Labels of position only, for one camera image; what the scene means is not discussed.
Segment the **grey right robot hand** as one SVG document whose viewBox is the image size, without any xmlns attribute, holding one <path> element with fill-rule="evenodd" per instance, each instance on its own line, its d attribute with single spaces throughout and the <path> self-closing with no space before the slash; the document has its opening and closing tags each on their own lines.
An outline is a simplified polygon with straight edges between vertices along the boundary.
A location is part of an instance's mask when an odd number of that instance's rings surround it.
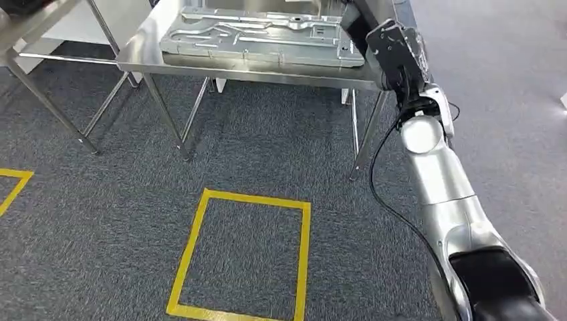
<svg viewBox="0 0 567 321">
<path fill-rule="evenodd" d="M 346 0 L 341 27 L 356 49 L 365 56 L 368 44 L 366 36 L 387 19 L 397 20 L 394 3 L 391 0 Z"/>
</svg>

